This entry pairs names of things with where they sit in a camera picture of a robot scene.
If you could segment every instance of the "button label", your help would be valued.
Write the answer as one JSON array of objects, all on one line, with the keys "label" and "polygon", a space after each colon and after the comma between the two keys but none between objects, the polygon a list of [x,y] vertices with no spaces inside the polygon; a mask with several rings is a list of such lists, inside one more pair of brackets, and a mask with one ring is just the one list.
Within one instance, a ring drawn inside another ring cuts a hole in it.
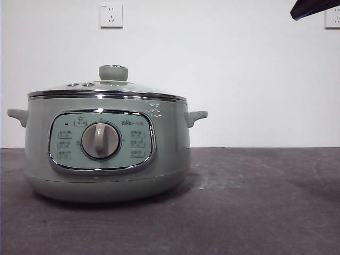
[{"label": "button label", "polygon": [[85,120],[85,118],[83,116],[79,116],[74,121],[74,125],[75,126],[86,126],[87,125],[87,120]]},{"label": "button label", "polygon": [[59,151],[57,154],[57,158],[59,159],[71,159],[71,151]]},{"label": "button label", "polygon": [[60,141],[57,146],[58,149],[72,149],[71,141]]},{"label": "button label", "polygon": [[131,158],[143,158],[143,157],[145,157],[145,151],[133,150],[131,152]]},{"label": "button label", "polygon": [[144,148],[144,147],[145,147],[145,142],[143,139],[131,141],[131,148]]},{"label": "button label", "polygon": [[140,130],[131,131],[131,138],[144,138],[145,132]]},{"label": "button label", "polygon": [[58,132],[58,137],[59,138],[72,138],[72,131],[71,130],[66,130],[66,131],[59,131]]}]

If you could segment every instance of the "chrome trim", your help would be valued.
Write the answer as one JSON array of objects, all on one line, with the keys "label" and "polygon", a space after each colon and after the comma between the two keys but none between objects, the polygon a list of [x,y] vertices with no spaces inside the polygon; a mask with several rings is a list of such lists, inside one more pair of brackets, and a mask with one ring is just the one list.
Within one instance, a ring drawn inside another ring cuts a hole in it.
[{"label": "chrome trim", "polygon": [[92,83],[92,82],[86,82],[86,83],[83,83],[82,85],[83,85],[83,87],[92,87],[92,86],[94,86],[95,84]]},{"label": "chrome trim", "polygon": [[[149,124],[149,130],[150,130],[150,136],[151,136],[151,152],[149,156],[141,163],[128,166],[128,167],[117,167],[117,168],[105,168],[103,169],[97,169],[97,168],[89,168],[89,169],[78,169],[74,167],[68,167],[64,166],[58,162],[56,162],[51,153],[50,153],[50,142],[51,142],[51,135],[52,135],[52,127],[55,122],[55,120],[65,114],[77,114],[77,113],[116,113],[116,114],[131,114],[131,115],[141,115],[144,117],[148,124]],[[156,152],[156,138],[155,138],[155,132],[154,132],[154,126],[152,124],[151,119],[148,115],[141,112],[132,112],[129,110],[111,110],[111,109],[85,109],[85,110],[66,110],[60,114],[58,114],[52,121],[52,125],[49,131],[49,141],[48,141],[48,155],[50,162],[54,169],[58,171],[61,174],[74,174],[74,175],[85,175],[85,176],[103,176],[103,175],[113,175],[113,174],[126,174],[126,173],[133,173],[139,170],[144,169],[148,165],[151,164],[153,159],[155,158],[155,152]]]},{"label": "chrome trim", "polygon": [[117,80],[100,80],[100,81],[94,81],[94,82],[98,82],[101,85],[111,85],[112,83],[114,83],[115,85],[119,85],[119,86],[134,84],[133,82],[130,82],[130,81],[117,81]]},{"label": "chrome trim", "polygon": [[87,90],[87,89],[58,89],[35,91],[28,94],[29,98],[38,96],[68,96],[82,97],[82,95],[105,95],[105,96],[138,96],[138,97],[152,97],[152,98],[168,98],[186,101],[185,97],[174,96],[162,93],[152,92],[138,92],[138,91],[124,91],[124,90]]},{"label": "chrome trim", "polygon": [[174,103],[183,103],[187,104],[186,98],[184,97],[166,97],[167,95],[164,94],[164,97],[160,97],[160,94],[154,93],[117,93],[117,94],[105,94],[105,93],[89,93],[89,94],[82,94],[82,93],[74,93],[74,94],[66,94],[66,95],[43,95],[43,96],[32,96],[29,97],[28,101],[30,100],[38,100],[38,99],[53,99],[53,98],[115,98],[115,99],[135,99],[135,100],[153,100],[153,101],[167,101],[167,102],[174,102]]},{"label": "chrome trim", "polygon": [[74,86],[78,86],[78,85],[79,85],[79,83],[74,82],[74,83],[69,83],[66,86],[67,87],[74,87]]}]

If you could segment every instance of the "dark object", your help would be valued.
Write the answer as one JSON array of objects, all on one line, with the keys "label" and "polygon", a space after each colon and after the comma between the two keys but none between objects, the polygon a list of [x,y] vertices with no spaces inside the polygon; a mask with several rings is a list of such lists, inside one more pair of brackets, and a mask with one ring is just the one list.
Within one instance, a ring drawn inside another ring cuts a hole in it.
[{"label": "dark object", "polygon": [[291,10],[291,16],[299,20],[314,13],[340,5],[340,0],[297,0]]}]

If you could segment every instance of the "wall outlet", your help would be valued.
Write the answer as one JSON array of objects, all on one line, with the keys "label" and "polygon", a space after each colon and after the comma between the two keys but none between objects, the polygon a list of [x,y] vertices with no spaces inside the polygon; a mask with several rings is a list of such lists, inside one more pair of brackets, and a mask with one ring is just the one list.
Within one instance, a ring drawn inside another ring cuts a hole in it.
[{"label": "wall outlet", "polygon": [[325,28],[340,29],[340,6],[325,11]]},{"label": "wall outlet", "polygon": [[123,27],[123,5],[111,4],[102,5],[99,8],[101,28],[122,28]]}]

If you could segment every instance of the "side handle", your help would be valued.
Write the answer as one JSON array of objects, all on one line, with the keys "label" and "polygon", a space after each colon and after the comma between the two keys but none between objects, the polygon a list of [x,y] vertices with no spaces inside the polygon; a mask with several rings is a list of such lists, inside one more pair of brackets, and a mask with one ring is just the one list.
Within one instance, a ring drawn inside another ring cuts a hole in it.
[{"label": "side handle", "polygon": [[201,118],[206,118],[206,117],[208,117],[208,112],[206,112],[205,110],[200,110],[197,112],[189,112],[186,118],[186,123],[189,128],[192,128],[195,121]]},{"label": "side handle", "polygon": [[9,117],[19,120],[21,126],[26,128],[27,119],[28,119],[28,110],[8,109],[7,115]]}]

